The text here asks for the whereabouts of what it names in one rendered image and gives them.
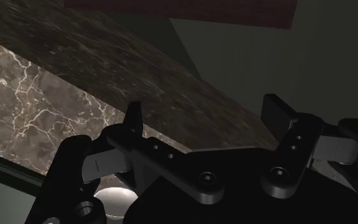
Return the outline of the white round object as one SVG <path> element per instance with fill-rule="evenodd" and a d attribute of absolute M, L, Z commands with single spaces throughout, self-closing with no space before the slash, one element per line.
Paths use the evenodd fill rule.
<path fill-rule="evenodd" d="M 128 208 L 138 199 L 137 194 L 122 187 L 108 187 L 94 195 L 104 205 L 106 216 L 110 220 L 122 220 Z"/>

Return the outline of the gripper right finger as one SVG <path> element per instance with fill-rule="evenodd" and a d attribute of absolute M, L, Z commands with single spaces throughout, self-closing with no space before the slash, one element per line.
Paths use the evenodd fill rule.
<path fill-rule="evenodd" d="M 300 113 L 276 94 L 263 97 L 261 120 L 279 142 L 261 178 L 263 190 L 278 199 L 298 192 L 314 160 L 328 162 L 358 193 L 358 118 L 337 125 Z"/>

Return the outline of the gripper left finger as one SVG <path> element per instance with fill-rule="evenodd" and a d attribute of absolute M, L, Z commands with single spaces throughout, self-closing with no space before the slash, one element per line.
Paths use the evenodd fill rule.
<path fill-rule="evenodd" d="M 96 196 L 100 179 L 115 174 L 137 196 L 123 224 L 201 224 L 217 220 L 224 186 L 211 161 L 142 135 L 139 102 L 122 123 L 64 139 L 25 224 L 107 224 L 107 203 Z"/>

